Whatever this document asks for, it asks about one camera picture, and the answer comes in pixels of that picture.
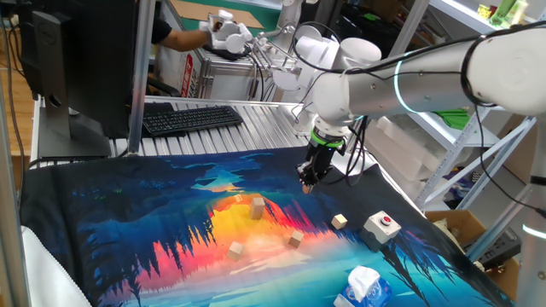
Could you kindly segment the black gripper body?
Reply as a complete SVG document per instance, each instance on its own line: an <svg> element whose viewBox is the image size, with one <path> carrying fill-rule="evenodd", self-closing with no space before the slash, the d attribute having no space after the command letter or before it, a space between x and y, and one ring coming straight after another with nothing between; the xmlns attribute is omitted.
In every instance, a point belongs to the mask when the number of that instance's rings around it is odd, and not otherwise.
<svg viewBox="0 0 546 307"><path fill-rule="evenodd" d="M338 148L309 142L303 163L308 163L306 178L315 178L319 182L333 169L332 158Z"/></svg>

